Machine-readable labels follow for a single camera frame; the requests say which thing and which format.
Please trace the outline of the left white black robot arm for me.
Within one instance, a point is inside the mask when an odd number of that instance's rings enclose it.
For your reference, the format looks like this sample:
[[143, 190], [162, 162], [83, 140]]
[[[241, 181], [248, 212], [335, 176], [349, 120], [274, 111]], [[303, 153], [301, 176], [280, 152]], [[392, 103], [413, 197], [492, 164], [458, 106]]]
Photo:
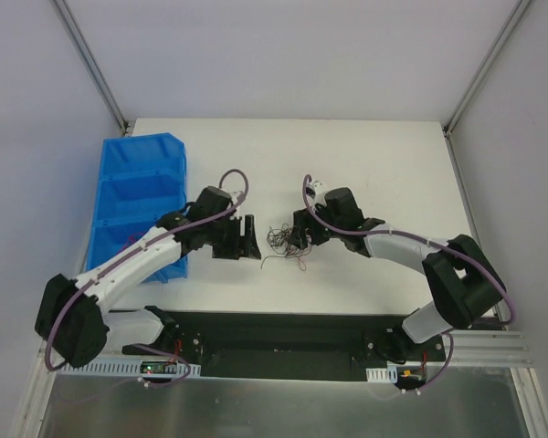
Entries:
[[151, 275], [205, 245], [216, 259], [259, 260], [255, 218], [237, 215], [245, 197], [207, 186], [186, 210], [164, 214], [104, 264], [74, 278], [50, 278], [35, 323], [46, 353], [56, 352], [73, 368], [89, 364], [105, 349], [174, 354], [178, 325], [167, 312], [155, 305], [120, 313], [112, 308]]

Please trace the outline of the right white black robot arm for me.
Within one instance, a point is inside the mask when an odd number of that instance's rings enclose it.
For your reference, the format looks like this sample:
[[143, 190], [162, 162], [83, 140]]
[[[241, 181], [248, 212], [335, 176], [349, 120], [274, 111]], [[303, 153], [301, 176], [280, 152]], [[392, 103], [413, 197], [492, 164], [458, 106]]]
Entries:
[[325, 189], [306, 179], [304, 208], [294, 212], [290, 245], [303, 250], [331, 239], [359, 256], [377, 258], [425, 276], [431, 300], [393, 328], [395, 354], [413, 360], [426, 341], [454, 329], [467, 329], [500, 302], [509, 300], [497, 272], [468, 235], [433, 239], [367, 217], [347, 187]]

